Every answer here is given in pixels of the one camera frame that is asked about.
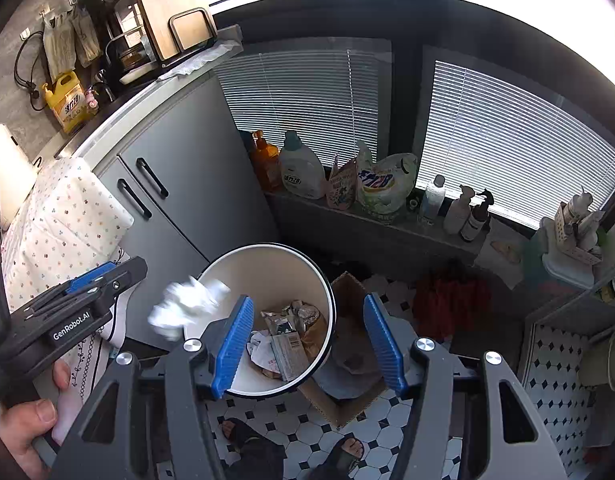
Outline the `person's left hand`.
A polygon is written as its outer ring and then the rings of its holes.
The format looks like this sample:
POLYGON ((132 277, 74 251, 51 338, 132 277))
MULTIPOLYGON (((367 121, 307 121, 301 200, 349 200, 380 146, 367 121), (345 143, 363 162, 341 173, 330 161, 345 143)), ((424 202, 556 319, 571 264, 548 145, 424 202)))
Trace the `person's left hand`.
POLYGON ((0 408, 0 438, 29 479, 46 479, 50 473, 33 441, 52 430, 57 422, 58 411, 50 399, 0 408))

